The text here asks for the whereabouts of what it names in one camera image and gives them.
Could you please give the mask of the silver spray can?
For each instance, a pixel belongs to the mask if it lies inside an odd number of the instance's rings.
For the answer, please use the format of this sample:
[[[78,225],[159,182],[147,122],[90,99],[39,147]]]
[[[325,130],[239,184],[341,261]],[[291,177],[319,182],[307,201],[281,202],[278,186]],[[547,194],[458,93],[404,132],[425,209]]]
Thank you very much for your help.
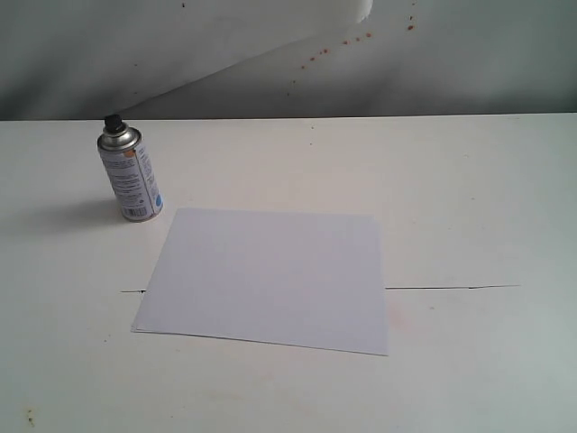
[[[104,122],[96,145],[123,217],[132,222],[156,217],[163,198],[141,132],[119,115]]]

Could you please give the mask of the white paper sheet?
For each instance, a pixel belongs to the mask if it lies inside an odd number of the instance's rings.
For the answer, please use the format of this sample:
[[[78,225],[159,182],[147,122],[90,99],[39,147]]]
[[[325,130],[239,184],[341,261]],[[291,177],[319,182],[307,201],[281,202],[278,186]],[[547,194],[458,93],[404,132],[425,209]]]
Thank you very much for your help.
[[[133,330],[385,355],[380,227],[362,215],[179,209]]]

